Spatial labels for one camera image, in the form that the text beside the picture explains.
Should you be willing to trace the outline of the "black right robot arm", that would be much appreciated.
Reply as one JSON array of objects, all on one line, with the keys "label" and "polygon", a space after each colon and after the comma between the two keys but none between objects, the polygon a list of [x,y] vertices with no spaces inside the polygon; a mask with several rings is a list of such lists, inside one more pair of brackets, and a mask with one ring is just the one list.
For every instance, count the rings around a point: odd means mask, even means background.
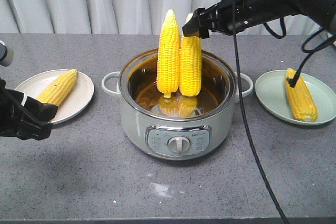
[{"label": "black right robot arm", "polygon": [[307,16],[335,35],[335,0],[220,0],[195,10],[183,35],[208,38],[210,31],[232,35],[290,15]]}]

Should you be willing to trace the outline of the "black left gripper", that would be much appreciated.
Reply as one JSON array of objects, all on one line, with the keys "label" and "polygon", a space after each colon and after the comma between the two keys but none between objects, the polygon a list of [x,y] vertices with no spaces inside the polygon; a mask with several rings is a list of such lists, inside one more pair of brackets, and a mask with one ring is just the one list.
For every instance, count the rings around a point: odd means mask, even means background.
[{"label": "black left gripper", "polygon": [[51,103],[42,103],[34,98],[27,97],[24,108],[42,123],[22,121],[22,100],[24,94],[19,91],[5,88],[6,81],[1,79],[1,136],[16,137],[21,140],[44,140],[49,138],[52,123],[58,106]]}]

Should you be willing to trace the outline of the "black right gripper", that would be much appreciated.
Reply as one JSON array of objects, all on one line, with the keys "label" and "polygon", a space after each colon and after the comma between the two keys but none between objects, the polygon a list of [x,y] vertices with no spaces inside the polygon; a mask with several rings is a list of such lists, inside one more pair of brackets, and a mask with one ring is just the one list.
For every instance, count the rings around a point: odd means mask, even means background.
[{"label": "black right gripper", "polygon": [[182,27],[184,37],[209,38],[209,31],[232,35],[261,25],[263,0],[221,0],[187,15]]}]

